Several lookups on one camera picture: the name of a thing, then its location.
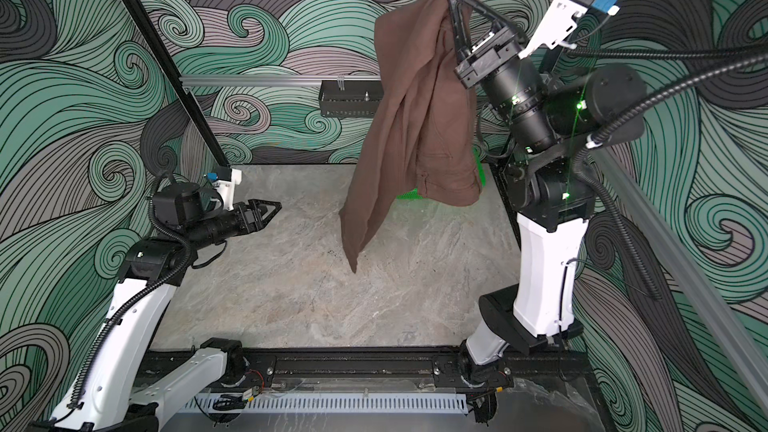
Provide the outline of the brown trousers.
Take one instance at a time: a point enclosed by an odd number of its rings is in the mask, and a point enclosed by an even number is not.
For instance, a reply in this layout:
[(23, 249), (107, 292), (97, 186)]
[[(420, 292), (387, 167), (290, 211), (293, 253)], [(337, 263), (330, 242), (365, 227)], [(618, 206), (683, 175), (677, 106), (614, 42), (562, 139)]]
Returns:
[(417, 191), (465, 207), (482, 191), (473, 154), (476, 94), (454, 72), (448, 0), (417, 0), (380, 16), (374, 46), (384, 95), (340, 210), (352, 270), (398, 196)]

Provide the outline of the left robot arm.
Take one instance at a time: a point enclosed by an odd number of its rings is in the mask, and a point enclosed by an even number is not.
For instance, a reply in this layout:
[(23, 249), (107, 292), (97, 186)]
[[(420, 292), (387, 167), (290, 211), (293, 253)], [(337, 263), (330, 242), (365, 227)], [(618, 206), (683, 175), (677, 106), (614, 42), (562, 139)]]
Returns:
[(234, 203), (218, 187), (157, 181), (149, 198), (153, 231), (126, 252), (109, 310), (68, 392), (30, 431), (158, 431), (207, 385), (240, 373), (235, 340), (210, 339), (155, 384), (132, 389), (141, 362), (200, 250), (265, 229), (277, 201)]

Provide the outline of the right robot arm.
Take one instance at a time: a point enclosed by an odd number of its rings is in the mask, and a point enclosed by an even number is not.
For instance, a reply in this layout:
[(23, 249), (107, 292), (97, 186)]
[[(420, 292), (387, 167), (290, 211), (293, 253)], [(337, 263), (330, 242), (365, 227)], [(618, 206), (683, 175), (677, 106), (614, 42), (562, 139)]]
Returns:
[(480, 383), (506, 352), (529, 355), (581, 334), (574, 282), (597, 195), (593, 175), (575, 176), (576, 155), (647, 87), (621, 63), (582, 72), (571, 84), (545, 79), (522, 56), (526, 39), (513, 23), (479, 0), (448, 5), (457, 76), (485, 92), (509, 130), (501, 178), (521, 250), (518, 283), (480, 298), (480, 324), (460, 347), (463, 376)]

